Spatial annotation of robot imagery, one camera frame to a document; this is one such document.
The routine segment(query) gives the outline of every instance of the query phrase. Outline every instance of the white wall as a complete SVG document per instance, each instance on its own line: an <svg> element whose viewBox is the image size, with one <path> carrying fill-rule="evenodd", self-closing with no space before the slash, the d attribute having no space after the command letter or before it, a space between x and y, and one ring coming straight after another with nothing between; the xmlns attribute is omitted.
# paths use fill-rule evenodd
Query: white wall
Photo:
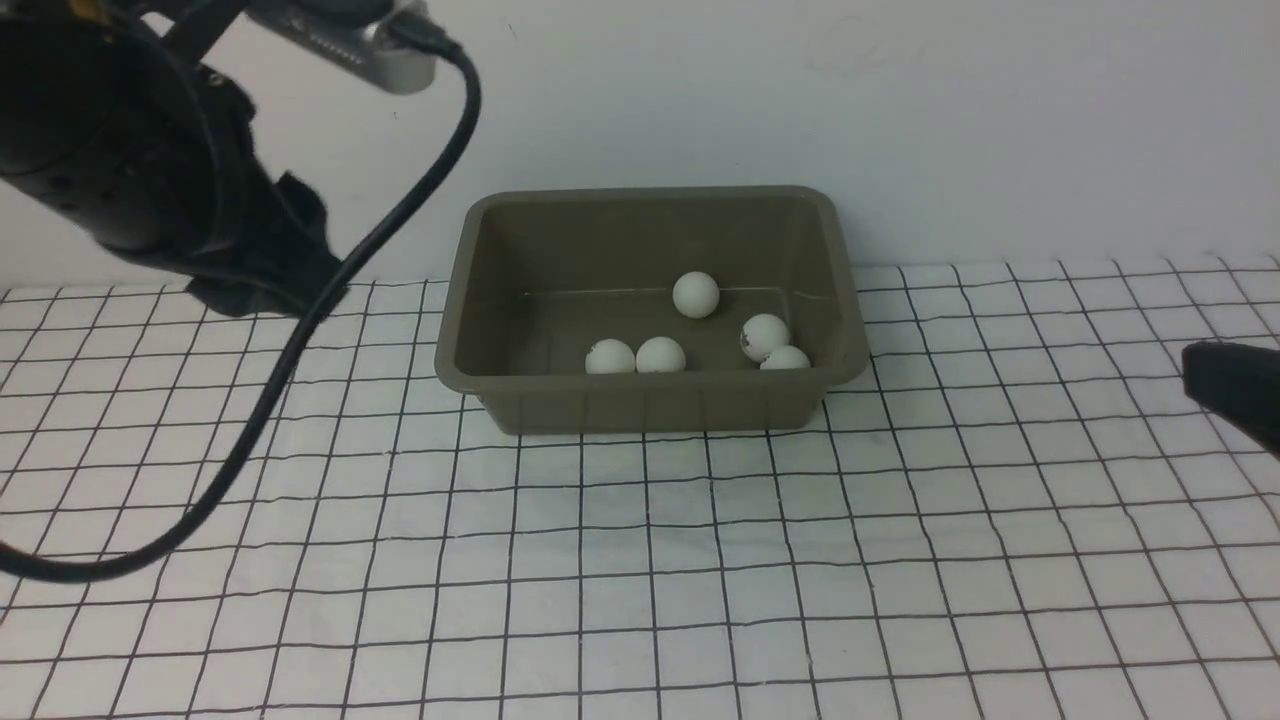
<svg viewBox="0 0 1280 720"><path fill-rule="evenodd" d="M379 277L443 277L524 188L803 183L861 263L1280 247L1280 0L434 0L485 115ZM211 63L351 247L431 161L461 85L378 94L242 23ZM140 279L0 188L0 286Z"/></svg>

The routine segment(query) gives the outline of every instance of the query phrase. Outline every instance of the cable connector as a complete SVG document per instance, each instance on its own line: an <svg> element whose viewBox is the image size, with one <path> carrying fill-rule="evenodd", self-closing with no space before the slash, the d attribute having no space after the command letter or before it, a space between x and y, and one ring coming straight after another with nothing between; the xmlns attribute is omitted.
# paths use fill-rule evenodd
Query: cable connector
<svg viewBox="0 0 1280 720"><path fill-rule="evenodd" d="M454 60L462 46L449 37L443 27L419 13L401 13L387 26L387 32L397 42L419 53Z"/></svg>

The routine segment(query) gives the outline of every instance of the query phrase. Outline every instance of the black cable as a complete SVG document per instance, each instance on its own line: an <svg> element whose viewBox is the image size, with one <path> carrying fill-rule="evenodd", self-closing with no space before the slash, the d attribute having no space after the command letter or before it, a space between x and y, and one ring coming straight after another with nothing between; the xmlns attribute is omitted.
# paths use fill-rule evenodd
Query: black cable
<svg viewBox="0 0 1280 720"><path fill-rule="evenodd" d="M404 22L394 22L390 27L392 35L404 45L421 53L435 55L451 65L456 67L466 83L466 104L462 109L462 118L458 120L453 136L444 146L435 164L426 172L417 183L410 188L404 197L369 232L367 236L347 259L339 265L337 274L320 293L320 299L307 310L306 315L294 325L289 341L285 343L280 357L271 369L271 377L262 387L262 393L250 413L244 429L223 461L223 466L214 477L200 500L178 519L164 534L140 547L110 560L93 562L64 562L46 560L31 555L0 542L0 571L33 580L50 583L91 583L95 580L108 580L134 573L147 565L160 560L173 552L179 544L187 541L221 502L237 475L244 468L250 452L257 445L270 420L275 402L280 398L289 375L298 364L298 357L306 348L307 342L315 333L320 323L333 311L338 304L342 290L356 277L356 273L376 254L392 236L398 232L404 223L422 206L438 187L453 170L453 167L462 156L467 143L475 133L476 122L480 119L480 74L476 72L471 59L457 42L449 40L442 28L430 20L413 14L402 15Z"/></svg>

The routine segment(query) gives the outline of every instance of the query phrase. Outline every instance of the plastic bin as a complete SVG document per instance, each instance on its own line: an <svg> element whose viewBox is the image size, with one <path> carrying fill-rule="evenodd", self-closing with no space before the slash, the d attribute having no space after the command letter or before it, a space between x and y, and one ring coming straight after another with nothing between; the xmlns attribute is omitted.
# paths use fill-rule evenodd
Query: plastic bin
<svg viewBox="0 0 1280 720"><path fill-rule="evenodd" d="M703 270L719 307L692 320L671 288ZM773 313L813 368L759 370L742 323ZM682 373L588 375L596 341L680 342ZM507 433L786 429L869 357L840 222L801 187L511 192L466 219L436 374Z"/></svg>

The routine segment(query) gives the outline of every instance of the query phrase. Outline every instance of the white surface with black grid lines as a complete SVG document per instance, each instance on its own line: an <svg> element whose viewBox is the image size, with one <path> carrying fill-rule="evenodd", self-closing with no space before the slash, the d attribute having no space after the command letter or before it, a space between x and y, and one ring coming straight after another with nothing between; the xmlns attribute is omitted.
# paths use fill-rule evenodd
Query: white surface with black grid lines
<svg viewBox="0 0 1280 720"><path fill-rule="evenodd" d="M1280 347L1280 265L855 277L874 363L805 429L586 438L439 384L444 283L353 287L183 548L0 577L0 717L1275 717L1280 466L1176 365ZM161 532L291 327L5 293L0 537Z"/></svg>

